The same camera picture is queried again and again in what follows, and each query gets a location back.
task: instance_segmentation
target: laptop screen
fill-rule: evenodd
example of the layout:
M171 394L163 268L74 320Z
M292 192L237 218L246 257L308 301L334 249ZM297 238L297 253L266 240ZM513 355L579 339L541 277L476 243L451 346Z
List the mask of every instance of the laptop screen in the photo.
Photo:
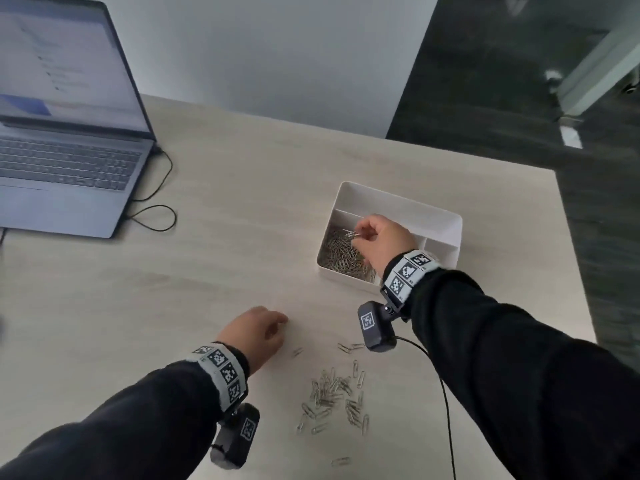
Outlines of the laptop screen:
M0 0L0 116L148 132L100 7Z

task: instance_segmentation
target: white wall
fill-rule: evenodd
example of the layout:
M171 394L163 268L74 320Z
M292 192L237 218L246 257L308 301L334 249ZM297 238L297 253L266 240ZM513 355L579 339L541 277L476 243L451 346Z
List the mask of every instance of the white wall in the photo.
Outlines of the white wall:
M437 0L102 0L142 93L386 136Z

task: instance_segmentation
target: laptop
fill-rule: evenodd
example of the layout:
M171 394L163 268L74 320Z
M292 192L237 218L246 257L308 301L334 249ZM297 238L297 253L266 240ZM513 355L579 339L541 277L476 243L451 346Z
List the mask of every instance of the laptop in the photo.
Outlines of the laptop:
M0 227L111 237L155 149L103 3L0 0Z

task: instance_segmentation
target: laptop keyboard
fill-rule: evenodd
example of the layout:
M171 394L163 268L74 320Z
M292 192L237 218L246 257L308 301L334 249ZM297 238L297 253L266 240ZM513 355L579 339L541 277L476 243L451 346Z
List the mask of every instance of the laptop keyboard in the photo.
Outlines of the laptop keyboard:
M0 177L124 190L141 152L0 136Z

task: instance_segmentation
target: hand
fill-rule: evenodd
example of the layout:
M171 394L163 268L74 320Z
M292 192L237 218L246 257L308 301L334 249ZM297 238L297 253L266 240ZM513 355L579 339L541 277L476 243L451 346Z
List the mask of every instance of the hand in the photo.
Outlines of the hand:
M249 375L252 375L282 347L281 325L288 321L285 314L256 306L224 327L216 341L240 350L249 361Z
M415 239L407 229L386 217L372 214L356 224L355 231L362 238L352 240L351 245L364 256L382 277L391 259L400 253L416 249Z

